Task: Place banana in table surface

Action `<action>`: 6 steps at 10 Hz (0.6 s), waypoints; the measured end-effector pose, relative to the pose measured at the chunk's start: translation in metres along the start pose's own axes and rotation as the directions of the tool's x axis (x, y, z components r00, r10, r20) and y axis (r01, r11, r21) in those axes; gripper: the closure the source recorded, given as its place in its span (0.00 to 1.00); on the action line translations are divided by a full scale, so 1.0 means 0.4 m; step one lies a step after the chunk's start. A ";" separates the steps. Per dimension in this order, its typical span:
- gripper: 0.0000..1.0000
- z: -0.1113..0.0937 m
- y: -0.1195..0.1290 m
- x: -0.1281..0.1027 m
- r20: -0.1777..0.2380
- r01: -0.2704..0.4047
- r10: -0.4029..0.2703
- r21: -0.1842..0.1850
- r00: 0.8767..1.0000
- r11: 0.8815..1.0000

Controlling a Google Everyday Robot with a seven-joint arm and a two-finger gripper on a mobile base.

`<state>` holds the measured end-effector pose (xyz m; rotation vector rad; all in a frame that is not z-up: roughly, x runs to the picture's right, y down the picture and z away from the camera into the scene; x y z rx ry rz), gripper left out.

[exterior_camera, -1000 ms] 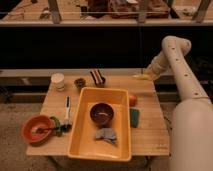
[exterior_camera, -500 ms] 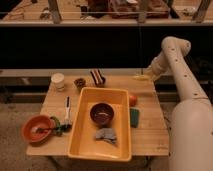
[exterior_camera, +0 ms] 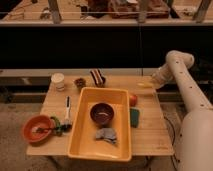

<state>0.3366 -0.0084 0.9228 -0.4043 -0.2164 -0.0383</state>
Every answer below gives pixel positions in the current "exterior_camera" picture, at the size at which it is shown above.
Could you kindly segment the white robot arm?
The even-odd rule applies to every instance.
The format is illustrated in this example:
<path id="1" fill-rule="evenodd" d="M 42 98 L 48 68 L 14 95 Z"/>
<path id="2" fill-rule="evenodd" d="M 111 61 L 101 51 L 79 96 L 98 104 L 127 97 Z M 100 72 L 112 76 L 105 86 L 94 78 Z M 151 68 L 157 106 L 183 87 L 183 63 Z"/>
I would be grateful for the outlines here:
<path id="1" fill-rule="evenodd" d="M 188 71 L 194 56 L 171 50 L 165 59 L 151 83 L 159 89 L 174 79 L 187 110 L 181 125 L 178 171 L 213 171 L 213 104 Z"/>

